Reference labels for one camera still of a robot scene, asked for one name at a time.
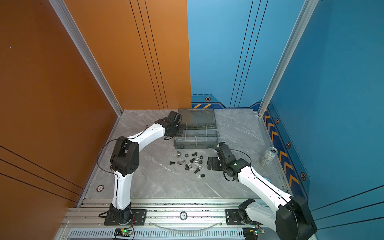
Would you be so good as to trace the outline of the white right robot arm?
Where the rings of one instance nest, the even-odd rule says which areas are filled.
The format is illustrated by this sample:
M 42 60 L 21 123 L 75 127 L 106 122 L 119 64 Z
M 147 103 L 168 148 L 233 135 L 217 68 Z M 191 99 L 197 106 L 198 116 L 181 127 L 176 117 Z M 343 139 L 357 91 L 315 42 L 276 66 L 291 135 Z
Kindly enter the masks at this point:
M 240 220 L 246 225 L 260 223 L 275 231 L 281 240 L 308 240 L 317 231 L 307 201 L 280 190 L 267 181 L 244 159 L 237 159 L 230 147 L 220 142 L 217 156 L 208 159 L 208 169 L 222 172 L 229 182 L 239 182 L 252 190 L 265 204 L 248 199 L 238 207 Z

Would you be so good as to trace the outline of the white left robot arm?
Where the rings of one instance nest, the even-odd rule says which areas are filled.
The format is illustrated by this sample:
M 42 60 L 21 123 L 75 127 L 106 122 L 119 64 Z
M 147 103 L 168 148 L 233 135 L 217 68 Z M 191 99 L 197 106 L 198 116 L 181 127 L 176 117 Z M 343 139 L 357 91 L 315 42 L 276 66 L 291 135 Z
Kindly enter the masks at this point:
M 170 140 L 179 135 L 182 118 L 181 114 L 171 111 L 167 117 L 155 121 L 138 134 L 115 139 L 109 172 L 115 176 L 114 196 L 107 218 L 119 225 L 130 223 L 133 218 L 131 186 L 134 172 L 140 164 L 140 152 L 157 139 Z

